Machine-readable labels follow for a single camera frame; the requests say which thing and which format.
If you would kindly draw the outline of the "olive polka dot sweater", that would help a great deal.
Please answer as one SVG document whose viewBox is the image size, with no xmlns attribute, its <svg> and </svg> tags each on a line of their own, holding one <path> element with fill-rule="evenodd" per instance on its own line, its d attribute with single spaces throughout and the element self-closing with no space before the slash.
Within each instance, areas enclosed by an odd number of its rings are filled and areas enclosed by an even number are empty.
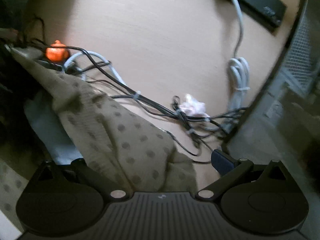
<svg viewBox="0 0 320 240">
<path fill-rule="evenodd" d="M 197 191 L 167 133 L 77 77 L 1 52 L 1 211 L 20 226 L 15 207 L 41 163 L 78 158 L 128 193 Z"/>
</svg>

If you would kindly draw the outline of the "black computer tower case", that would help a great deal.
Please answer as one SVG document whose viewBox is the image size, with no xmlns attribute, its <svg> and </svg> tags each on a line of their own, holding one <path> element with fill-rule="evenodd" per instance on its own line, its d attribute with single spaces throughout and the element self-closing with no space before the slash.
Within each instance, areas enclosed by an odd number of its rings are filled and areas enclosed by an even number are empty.
<svg viewBox="0 0 320 240">
<path fill-rule="evenodd" d="M 281 160 L 309 202 L 302 233 L 319 239 L 319 0 L 300 0 L 275 67 L 224 147 L 258 164 Z"/>
</svg>

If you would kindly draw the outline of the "crumpled white paper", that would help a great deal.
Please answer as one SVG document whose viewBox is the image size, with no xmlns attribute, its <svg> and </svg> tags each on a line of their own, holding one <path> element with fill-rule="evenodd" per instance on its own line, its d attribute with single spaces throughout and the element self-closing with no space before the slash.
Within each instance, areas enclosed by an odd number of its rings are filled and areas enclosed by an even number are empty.
<svg viewBox="0 0 320 240">
<path fill-rule="evenodd" d="M 178 106 L 187 116 L 205 118 L 209 116 L 206 113 L 206 104 L 199 102 L 190 94 L 185 94 L 183 102 Z"/>
</svg>

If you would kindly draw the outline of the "black power adapter brick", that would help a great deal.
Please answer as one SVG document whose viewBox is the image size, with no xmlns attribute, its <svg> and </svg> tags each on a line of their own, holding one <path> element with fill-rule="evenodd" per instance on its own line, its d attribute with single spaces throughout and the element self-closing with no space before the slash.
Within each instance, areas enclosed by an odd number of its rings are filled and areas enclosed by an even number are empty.
<svg viewBox="0 0 320 240">
<path fill-rule="evenodd" d="M 63 64 L 60 64 L 60 63 L 53 63 L 53 62 L 49 62 L 46 60 L 39 60 L 39 59 L 36 59 L 35 62 L 47 69 L 55 70 L 59 73 L 66 73 L 69 75 L 82 74 L 81 72 L 82 69 L 78 67 L 78 65 L 73 61 L 68 66 L 64 66 Z"/>
</svg>

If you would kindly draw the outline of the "orange pumpkin figurine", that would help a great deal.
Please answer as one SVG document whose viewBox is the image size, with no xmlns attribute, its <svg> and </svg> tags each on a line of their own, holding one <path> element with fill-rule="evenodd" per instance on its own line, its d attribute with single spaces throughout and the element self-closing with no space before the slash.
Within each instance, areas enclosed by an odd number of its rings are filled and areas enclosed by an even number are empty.
<svg viewBox="0 0 320 240">
<path fill-rule="evenodd" d="M 70 53 L 66 48 L 66 45 L 56 40 L 50 45 L 50 48 L 46 49 L 46 58 L 52 62 L 62 62 L 69 58 Z"/>
</svg>

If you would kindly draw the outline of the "grey power strip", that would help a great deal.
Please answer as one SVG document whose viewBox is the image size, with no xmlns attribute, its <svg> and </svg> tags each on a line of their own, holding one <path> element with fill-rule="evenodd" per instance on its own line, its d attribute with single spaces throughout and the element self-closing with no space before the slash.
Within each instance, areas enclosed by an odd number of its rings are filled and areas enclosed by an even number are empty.
<svg viewBox="0 0 320 240">
<path fill-rule="evenodd" d="M 12 55 L 20 55 L 30 60 L 40 59 L 44 55 L 42 51 L 34 47 L 19 48 L 14 47 L 12 44 L 5 44 L 4 46 L 7 49 L 7 51 L 10 52 Z"/>
</svg>

